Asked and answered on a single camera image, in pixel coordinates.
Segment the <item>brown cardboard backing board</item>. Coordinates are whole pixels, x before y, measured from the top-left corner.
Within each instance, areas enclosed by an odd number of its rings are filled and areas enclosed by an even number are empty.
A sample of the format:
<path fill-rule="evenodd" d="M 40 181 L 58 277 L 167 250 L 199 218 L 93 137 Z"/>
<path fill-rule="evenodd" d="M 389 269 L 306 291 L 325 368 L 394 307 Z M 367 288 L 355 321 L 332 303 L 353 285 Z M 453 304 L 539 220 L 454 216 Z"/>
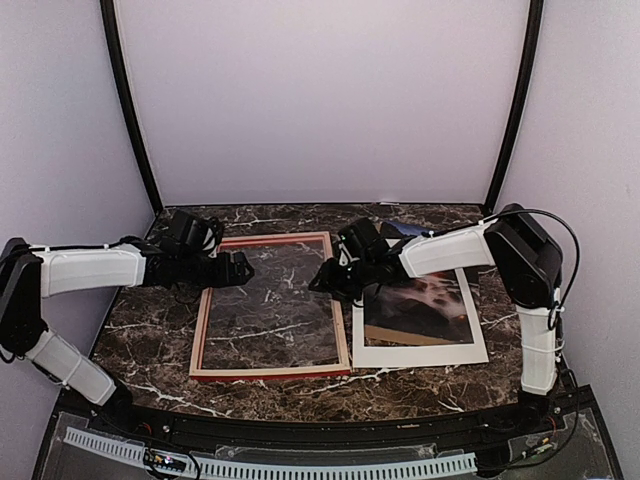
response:
<path fill-rule="evenodd" d="M 368 339 L 392 342 L 405 346 L 434 346 L 434 345 L 450 345 L 453 341 L 441 339 L 437 337 L 425 336 L 415 333 L 403 332 L 382 328 L 378 326 L 366 325 L 364 327 L 364 335 Z"/>

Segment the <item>white mat board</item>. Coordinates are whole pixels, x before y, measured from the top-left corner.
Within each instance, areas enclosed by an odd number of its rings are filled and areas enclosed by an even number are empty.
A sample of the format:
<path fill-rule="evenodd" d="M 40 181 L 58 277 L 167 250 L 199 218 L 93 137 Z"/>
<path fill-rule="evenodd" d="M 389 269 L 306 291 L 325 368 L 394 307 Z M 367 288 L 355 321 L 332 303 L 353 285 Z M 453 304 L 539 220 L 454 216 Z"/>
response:
<path fill-rule="evenodd" d="M 476 300 L 479 295 L 476 271 L 453 270 L 460 283 L 469 315 L 473 342 L 435 346 L 367 346 L 364 342 L 364 292 L 353 310 L 352 359 L 356 368 L 436 367 L 459 364 L 482 364 L 488 361 L 480 327 Z"/>

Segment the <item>landscape sunset photo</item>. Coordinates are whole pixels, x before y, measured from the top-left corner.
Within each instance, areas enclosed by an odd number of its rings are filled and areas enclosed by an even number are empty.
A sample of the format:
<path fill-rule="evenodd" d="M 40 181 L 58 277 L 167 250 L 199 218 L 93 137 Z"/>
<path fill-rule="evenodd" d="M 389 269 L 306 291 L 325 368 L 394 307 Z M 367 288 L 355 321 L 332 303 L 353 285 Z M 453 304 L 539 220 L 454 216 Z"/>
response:
<path fill-rule="evenodd" d="M 364 291 L 366 325 L 471 344 L 473 333 L 460 283 L 453 270 Z M 405 345 L 368 339 L 367 346 Z"/>

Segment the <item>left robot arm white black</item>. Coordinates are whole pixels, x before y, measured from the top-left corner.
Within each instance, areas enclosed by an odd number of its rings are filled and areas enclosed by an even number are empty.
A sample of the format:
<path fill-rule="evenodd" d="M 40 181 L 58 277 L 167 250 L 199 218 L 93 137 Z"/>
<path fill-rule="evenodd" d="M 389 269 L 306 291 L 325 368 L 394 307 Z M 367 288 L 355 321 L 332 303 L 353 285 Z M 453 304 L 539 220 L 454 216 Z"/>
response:
<path fill-rule="evenodd" d="M 42 317 L 42 299 L 108 287 L 235 287 L 254 274 L 242 253 L 172 254 L 133 237 L 114 244 L 55 247 L 12 238 L 1 254 L 1 358 L 6 363 L 29 360 L 102 408 L 103 421 L 117 434 L 131 436 L 141 427 L 140 412 L 129 405 L 131 393 L 51 329 Z"/>

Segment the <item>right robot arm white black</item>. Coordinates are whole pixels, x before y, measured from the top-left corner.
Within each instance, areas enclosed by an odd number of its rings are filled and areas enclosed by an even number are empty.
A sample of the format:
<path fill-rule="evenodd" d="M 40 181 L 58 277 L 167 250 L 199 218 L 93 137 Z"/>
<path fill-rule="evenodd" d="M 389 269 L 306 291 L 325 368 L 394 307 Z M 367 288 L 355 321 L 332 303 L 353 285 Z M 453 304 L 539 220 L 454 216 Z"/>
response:
<path fill-rule="evenodd" d="M 536 221 L 540 213 L 512 203 L 475 223 L 396 240 L 384 238 L 370 219 L 360 218 L 338 232 L 333 256 L 321 265 L 309 288 L 351 303 L 353 313 L 362 315 L 362 294 L 369 285 L 496 267 L 520 321 L 521 390 L 531 395 L 511 410 L 510 424 L 530 434 L 549 416 L 542 397 L 550 394 L 558 376 L 561 346 L 556 331 L 573 286 L 562 280 L 562 249 Z"/>

